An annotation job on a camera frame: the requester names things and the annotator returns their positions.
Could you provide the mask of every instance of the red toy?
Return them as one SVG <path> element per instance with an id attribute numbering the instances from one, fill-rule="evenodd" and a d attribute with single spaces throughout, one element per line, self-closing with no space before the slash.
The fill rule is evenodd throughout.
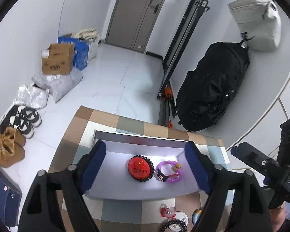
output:
<path id="1" fill-rule="evenodd" d="M 129 160 L 128 171 L 133 179 L 146 182 L 154 176 L 155 167 L 144 155 L 136 155 Z"/>
<path id="2" fill-rule="evenodd" d="M 170 207 L 168 208 L 166 205 L 164 205 L 161 209 L 160 209 L 160 215 L 162 217 L 166 217 L 169 219 L 174 219 L 175 217 L 175 208 L 174 207 Z"/>

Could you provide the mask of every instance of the person's hand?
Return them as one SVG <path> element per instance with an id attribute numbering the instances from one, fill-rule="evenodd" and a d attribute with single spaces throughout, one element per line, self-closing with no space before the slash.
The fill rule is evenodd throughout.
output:
<path id="1" fill-rule="evenodd" d="M 270 209 L 271 222 L 273 224 L 273 232 L 280 229 L 286 219 L 286 205 L 283 203 L 279 208 Z"/>

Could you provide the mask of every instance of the blue gripper pad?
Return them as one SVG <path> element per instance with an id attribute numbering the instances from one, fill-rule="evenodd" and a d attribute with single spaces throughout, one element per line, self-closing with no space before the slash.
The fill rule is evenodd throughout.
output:
<path id="1" fill-rule="evenodd" d="M 185 145 L 185 157 L 199 188 L 209 195 L 212 192 L 210 179 L 214 174 L 214 164 L 206 155 L 199 151 L 192 141 L 187 142 Z"/>
<path id="2" fill-rule="evenodd" d="M 78 162 L 78 179 L 81 179 L 78 190 L 84 194 L 91 189 L 93 182 L 99 172 L 106 155 L 106 145 L 103 141 L 98 141 L 90 151 Z"/>

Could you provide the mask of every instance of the printed label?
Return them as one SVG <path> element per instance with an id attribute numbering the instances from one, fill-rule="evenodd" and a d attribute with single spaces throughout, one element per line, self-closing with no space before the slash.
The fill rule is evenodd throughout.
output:
<path id="1" fill-rule="evenodd" d="M 49 50 L 42 51 L 42 58 L 48 58 L 49 57 Z"/>

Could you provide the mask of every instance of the gray door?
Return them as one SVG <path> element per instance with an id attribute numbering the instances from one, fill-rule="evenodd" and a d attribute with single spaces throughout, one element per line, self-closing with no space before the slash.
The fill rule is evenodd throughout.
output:
<path id="1" fill-rule="evenodd" d="M 117 0 L 106 42 L 143 52 L 163 0 Z"/>

